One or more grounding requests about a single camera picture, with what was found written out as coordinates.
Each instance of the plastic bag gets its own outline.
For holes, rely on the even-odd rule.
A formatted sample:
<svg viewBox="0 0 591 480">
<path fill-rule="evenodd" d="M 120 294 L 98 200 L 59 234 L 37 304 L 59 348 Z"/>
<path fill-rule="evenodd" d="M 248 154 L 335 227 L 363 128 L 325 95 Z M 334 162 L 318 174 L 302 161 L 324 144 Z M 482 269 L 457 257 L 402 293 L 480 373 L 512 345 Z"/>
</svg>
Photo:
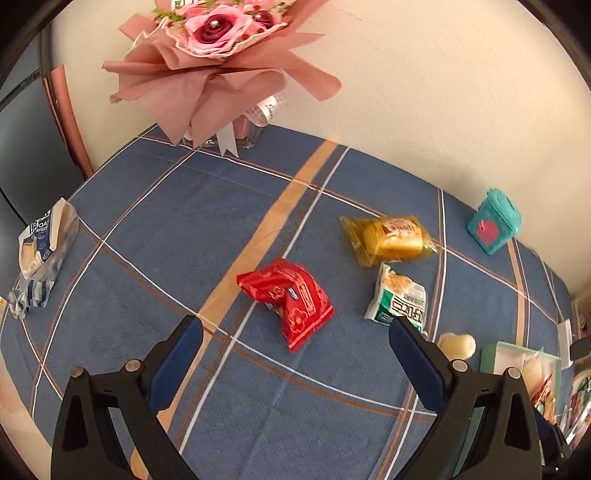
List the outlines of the plastic bag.
<svg viewBox="0 0 591 480">
<path fill-rule="evenodd" d="M 16 319 L 23 320 L 31 307 L 47 305 L 79 224 L 76 208 L 60 199 L 18 237 L 21 275 L 17 287 L 8 295 L 9 308 Z"/>
<path fill-rule="evenodd" d="M 238 275 L 236 282 L 250 298 L 281 317 L 281 331 L 290 352 L 296 351 L 335 312 L 308 271 L 284 259 Z"/>
<path fill-rule="evenodd" d="M 533 398 L 543 386 L 544 381 L 551 372 L 547 372 L 543 361 L 544 350 L 539 350 L 533 355 L 525 353 L 519 362 L 519 371 L 523 376 L 525 387 L 530 398 Z"/>
<path fill-rule="evenodd" d="M 389 265 L 382 264 L 375 283 L 374 299 L 365 312 L 365 318 L 390 325 L 394 318 L 404 316 L 422 332 L 426 314 L 425 288 L 408 277 L 396 275 Z"/>
<path fill-rule="evenodd" d="M 362 267 L 403 262 L 437 253 L 429 232 L 416 217 L 340 218 Z"/>
</svg>

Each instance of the pink wrapping paper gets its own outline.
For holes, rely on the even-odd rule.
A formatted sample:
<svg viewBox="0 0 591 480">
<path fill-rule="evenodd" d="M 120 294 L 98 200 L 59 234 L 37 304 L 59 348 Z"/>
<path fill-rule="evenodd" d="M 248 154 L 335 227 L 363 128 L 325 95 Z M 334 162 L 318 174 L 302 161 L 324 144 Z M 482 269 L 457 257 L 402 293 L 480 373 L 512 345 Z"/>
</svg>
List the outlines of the pink wrapping paper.
<svg viewBox="0 0 591 480">
<path fill-rule="evenodd" d="M 178 144 L 191 124 L 197 148 L 249 108 L 285 88 L 284 73 L 317 100 L 334 96 L 339 79 L 290 52 L 322 35 L 296 29 L 328 0 L 298 0 L 288 12 L 289 25 L 221 62 L 197 58 L 176 48 L 157 23 L 136 14 L 120 30 L 135 41 L 122 61 L 103 68 L 119 74 L 119 91 L 111 102 L 139 102 Z M 168 9 L 170 0 L 156 0 Z"/>
</svg>

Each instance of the teal container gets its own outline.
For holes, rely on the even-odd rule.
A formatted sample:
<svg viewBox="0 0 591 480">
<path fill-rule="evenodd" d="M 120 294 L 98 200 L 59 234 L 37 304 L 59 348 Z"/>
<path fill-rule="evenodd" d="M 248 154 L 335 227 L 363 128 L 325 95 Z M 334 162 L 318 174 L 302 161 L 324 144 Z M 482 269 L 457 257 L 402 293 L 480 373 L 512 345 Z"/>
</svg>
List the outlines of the teal container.
<svg viewBox="0 0 591 480">
<path fill-rule="evenodd" d="M 521 214 L 507 195 L 490 189 L 466 228 L 482 249 L 492 255 L 519 232 Z"/>
</svg>

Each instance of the blue gripper pad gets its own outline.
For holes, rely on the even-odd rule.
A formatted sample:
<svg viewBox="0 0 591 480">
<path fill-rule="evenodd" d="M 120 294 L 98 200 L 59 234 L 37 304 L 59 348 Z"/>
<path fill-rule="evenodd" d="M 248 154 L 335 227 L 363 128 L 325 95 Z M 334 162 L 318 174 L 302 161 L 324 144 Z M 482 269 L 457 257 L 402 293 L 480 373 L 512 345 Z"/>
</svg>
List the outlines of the blue gripper pad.
<svg viewBox="0 0 591 480">
<path fill-rule="evenodd" d="M 390 347 L 425 408 L 438 415 L 443 414 L 447 408 L 447 401 L 444 397 L 445 383 L 437 368 L 400 319 L 392 321 L 388 336 Z M 426 346 L 429 345 L 439 349 L 437 345 L 426 341 Z"/>
<path fill-rule="evenodd" d="M 148 408 L 153 415 L 167 409 L 203 343 L 203 325 L 194 318 L 152 376 Z"/>
</svg>

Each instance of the pink rose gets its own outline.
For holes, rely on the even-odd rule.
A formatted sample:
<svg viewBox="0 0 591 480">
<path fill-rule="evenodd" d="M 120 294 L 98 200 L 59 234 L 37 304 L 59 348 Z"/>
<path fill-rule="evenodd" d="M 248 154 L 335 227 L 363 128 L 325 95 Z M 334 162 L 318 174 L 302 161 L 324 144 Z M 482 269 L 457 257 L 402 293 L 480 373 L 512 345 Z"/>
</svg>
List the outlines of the pink rose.
<svg viewBox="0 0 591 480">
<path fill-rule="evenodd" d="M 242 8 L 220 5 L 185 22 L 189 32 L 189 49 L 201 55 L 228 52 L 251 24 L 252 17 Z"/>
<path fill-rule="evenodd" d="M 252 18 L 257 24 L 264 27 L 265 30 L 273 28 L 275 24 L 278 23 L 276 22 L 273 14 L 269 13 L 266 10 L 256 10 Z"/>
</svg>

